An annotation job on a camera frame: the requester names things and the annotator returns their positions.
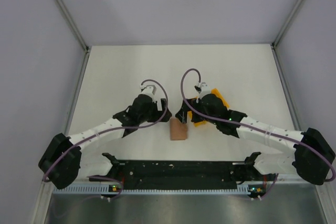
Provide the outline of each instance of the gray floor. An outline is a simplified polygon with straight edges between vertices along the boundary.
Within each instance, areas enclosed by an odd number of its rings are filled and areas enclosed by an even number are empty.
[[[87,196],[53,195],[48,224],[320,224],[326,223],[312,185],[276,185],[263,201],[239,196],[122,196],[111,203]],[[62,218],[62,214],[71,209]]]

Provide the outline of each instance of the white arm segment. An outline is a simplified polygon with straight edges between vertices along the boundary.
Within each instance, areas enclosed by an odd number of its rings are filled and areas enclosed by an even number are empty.
[[[295,160],[294,143],[286,141],[279,137],[271,136],[270,133],[276,133],[283,136],[293,138],[301,142],[303,135],[301,131],[288,131],[269,124],[261,123],[257,120],[250,118],[249,116],[243,118],[241,123],[251,125],[253,127],[262,129],[267,132],[261,133],[250,128],[240,126],[237,128],[237,133],[240,139],[252,140],[266,146],[272,147],[282,152],[282,154],[260,154],[256,160],[254,167],[261,174],[281,173],[281,174],[296,174],[296,169],[292,166],[292,162]]]
[[[77,179],[84,179],[93,175],[104,176],[110,171],[112,168],[111,162],[101,153],[95,153],[95,150],[108,141],[122,138],[125,130],[114,130],[103,134],[99,134],[99,132],[121,126],[120,121],[110,118],[94,128],[69,136],[70,142],[76,144],[87,137],[95,135],[94,138],[80,145],[82,157]]]

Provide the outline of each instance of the white table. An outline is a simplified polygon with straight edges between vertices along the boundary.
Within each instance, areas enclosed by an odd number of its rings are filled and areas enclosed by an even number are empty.
[[[284,129],[293,129],[276,64],[269,45],[167,45],[92,47],[70,134],[96,126],[128,105],[140,93],[144,79],[166,88],[173,115],[182,104],[180,81],[189,68],[217,88],[230,108]],[[197,95],[197,75],[185,79],[188,98]],[[163,97],[158,87],[157,97]],[[171,141],[169,123],[101,146],[117,159],[243,161],[252,152],[276,153],[261,144],[226,136],[209,123],[188,122],[188,139]]]

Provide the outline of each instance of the robotic arm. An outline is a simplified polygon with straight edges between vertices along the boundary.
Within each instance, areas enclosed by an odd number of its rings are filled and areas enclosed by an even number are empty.
[[[186,123],[184,115],[192,111],[192,122],[194,123],[207,121],[215,124],[223,134],[256,141],[281,151],[281,154],[252,153],[251,157],[246,158],[245,162],[252,162],[254,168],[262,175],[298,174],[312,184],[323,184],[329,171],[329,166],[325,161],[306,147],[286,141],[286,138],[291,138],[309,145],[329,163],[332,163],[335,159],[335,152],[319,131],[312,128],[306,132],[288,131],[261,123],[245,113],[228,110],[223,101],[212,94],[211,88],[205,82],[198,83],[195,89],[198,92],[198,98],[186,101],[198,113],[191,110],[183,101],[181,109],[176,114],[182,123]]]
[[[108,153],[98,156],[90,155],[98,146],[133,133],[144,122],[154,123],[161,117],[161,122],[168,122],[172,116],[169,110],[163,115],[167,100],[161,99],[161,106],[159,106],[154,99],[155,92],[156,86],[154,85],[141,86],[141,93],[134,99],[133,104],[104,123],[78,134],[65,136],[60,133],[56,135],[42,156],[38,164],[39,168],[47,173],[53,163],[65,151],[72,148],[49,171],[48,178],[58,189],[67,187],[76,178],[107,175],[114,163],[118,161]]]

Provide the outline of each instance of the wall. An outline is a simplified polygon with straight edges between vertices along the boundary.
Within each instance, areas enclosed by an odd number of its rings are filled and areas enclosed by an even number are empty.
[[[28,223],[37,164],[64,124],[83,51],[53,0],[0,5],[0,222]]]
[[[272,42],[296,0],[64,0],[89,45]]]
[[[306,0],[278,52],[299,115],[336,150],[336,0]]]

